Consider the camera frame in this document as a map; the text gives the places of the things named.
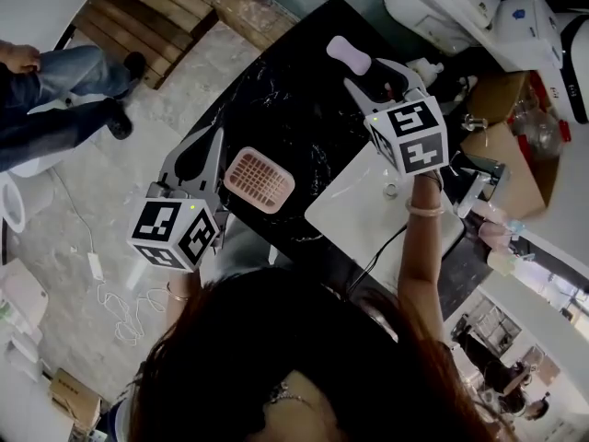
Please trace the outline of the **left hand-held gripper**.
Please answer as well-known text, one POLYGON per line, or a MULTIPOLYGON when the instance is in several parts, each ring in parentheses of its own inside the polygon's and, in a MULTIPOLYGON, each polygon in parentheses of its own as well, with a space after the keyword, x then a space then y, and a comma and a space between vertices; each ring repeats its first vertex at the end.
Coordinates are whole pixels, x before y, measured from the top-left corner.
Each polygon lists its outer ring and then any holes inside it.
POLYGON ((127 242, 151 265, 193 272, 205 253, 223 241, 229 212, 216 190, 224 137, 223 128, 187 136, 167 155, 161 181, 152 183, 136 205, 127 242), (195 195, 169 187, 200 175, 201 192, 195 195))

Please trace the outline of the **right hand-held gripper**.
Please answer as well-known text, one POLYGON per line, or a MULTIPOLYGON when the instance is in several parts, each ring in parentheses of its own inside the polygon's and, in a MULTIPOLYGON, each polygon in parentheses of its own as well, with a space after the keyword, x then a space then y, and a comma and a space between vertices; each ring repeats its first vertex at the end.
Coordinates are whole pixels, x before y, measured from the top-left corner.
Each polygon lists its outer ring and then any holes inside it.
POLYGON ((366 115, 364 125, 377 152, 400 177, 414 177, 449 164, 444 116, 434 96, 401 102, 401 94, 424 93, 421 77, 404 64, 373 58, 375 75, 345 77, 343 85, 366 115))

